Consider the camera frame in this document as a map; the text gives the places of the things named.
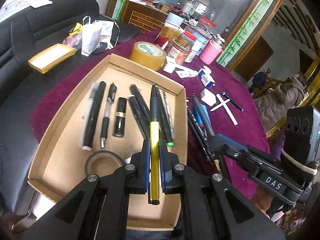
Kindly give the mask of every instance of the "camera lens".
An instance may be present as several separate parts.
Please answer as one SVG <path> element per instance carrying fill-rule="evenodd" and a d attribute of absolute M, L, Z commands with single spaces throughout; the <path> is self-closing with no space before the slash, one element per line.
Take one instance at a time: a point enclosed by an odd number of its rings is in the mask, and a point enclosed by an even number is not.
<path fill-rule="evenodd" d="M 303 120 L 303 123 L 302 123 L 302 133 L 306 134 L 308 130 L 309 130 L 309 120 L 308 118 L 306 118 Z"/>
<path fill-rule="evenodd" d="M 290 130 L 291 125 L 292 125 L 292 121 L 291 121 L 291 118 L 289 117 L 288 120 L 287 120 L 287 129 L 288 130 Z"/>
<path fill-rule="evenodd" d="M 300 128 L 300 118 L 299 117 L 295 117 L 293 120 L 293 132 L 294 133 L 298 133 Z"/>

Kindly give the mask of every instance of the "black leather sofa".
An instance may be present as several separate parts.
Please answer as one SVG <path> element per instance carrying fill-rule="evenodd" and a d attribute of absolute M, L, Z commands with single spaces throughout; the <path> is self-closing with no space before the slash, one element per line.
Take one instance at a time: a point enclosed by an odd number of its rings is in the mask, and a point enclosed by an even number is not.
<path fill-rule="evenodd" d="M 86 15 L 92 20 L 108 20 L 99 15 L 96 0 L 53 0 L 51 5 L 28 7 L 0 23 L 0 212 L 25 214 L 35 192 L 27 184 L 28 169 L 38 146 L 30 125 L 34 107 L 95 54 L 86 57 L 78 51 L 45 75 L 28 66 L 28 60 L 62 43 L 74 24 L 81 23 Z M 133 25 L 118 25 L 118 43 L 140 33 Z M 111 43 L 117 36 L 118 28 L 114 26 Z"/>

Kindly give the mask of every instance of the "small white box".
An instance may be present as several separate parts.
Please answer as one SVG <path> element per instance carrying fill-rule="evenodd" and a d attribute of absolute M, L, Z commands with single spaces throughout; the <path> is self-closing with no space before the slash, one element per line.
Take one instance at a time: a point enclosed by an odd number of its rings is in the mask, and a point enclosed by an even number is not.
<path fill-rule="evenodd" d="M 163 71 L 166 71 L 170 74 L 172 74 L 176 68 L 177 64 L 176 64 L 176 61 L 174 58 L 171 58 L 171 57 L 168 57 L 166 56 L 165 57 L 165 62 L 164 62 L 164 65 L 162 67 L 162 70 Z"/>
<path fill-rule="evenodd" d="M 209 106 L 213 106 L 217 102 L 215 94 L 210 92 L 206 88 L 201 92 L 201 100 Z"/>
<path fill-rule="evenodd" d="M 201 68 L 198 72 L 198 77 L 200 78 L 202 84 L 206 87 L 206 88 L 210 88 L 212 86 L 215 86 L 215 81 L 212 78 L 212 76 L 210 76 L 209 74 L 206 74 L 204 72 L 204 69 Z"/>

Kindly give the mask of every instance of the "plastic bag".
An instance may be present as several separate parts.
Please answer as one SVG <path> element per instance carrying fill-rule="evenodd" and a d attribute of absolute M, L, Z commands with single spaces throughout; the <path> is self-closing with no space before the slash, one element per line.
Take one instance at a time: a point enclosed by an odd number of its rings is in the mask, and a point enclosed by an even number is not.
<path fill-rule="evenodd" d="M 107 49 L 112 49 L 113 46 L 111 44 L 111 36 L 112 36 L 112 29 L 114 23 L 112 21 L 98 21 L 95 20 L 93 24 L 101 26 L 101 35 L 100 35 L 100 42 L 107 43 Z"/>
<path fill-rule="evenodd" d="M 63 40 L 62 44 L 73 47 L 76 49 L 76 51 L 78 51 L 78 49 L 80 49 L 82 45 L 82 33 L 79 33 L 75 36 L 66 37 Z"/>
<path fill-rule="evenodd" d="M 84 24 L 84 20 L 89 17 L 89 22 Z M 91 24 L 91 17 L 83 18 L 82 27 L 82 48 L 81 54 L 90 56 L 90 54 L 100 45 L 99 39 L 101 35 L 101 25 Z"/>

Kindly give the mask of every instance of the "plastic bottle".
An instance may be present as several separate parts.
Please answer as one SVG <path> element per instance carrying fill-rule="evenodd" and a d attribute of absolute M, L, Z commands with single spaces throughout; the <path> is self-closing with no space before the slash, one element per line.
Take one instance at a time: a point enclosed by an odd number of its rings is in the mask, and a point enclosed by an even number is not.
<path fill-rule="evenodd" d="M 193 45 L 189 56 L 186 58 L 184 62 L 190 63 L 196 56 L 199 49 L 201 49 L 201 45 L 202 45 L 201 42 L 195 41 L 195 44 Z"/>

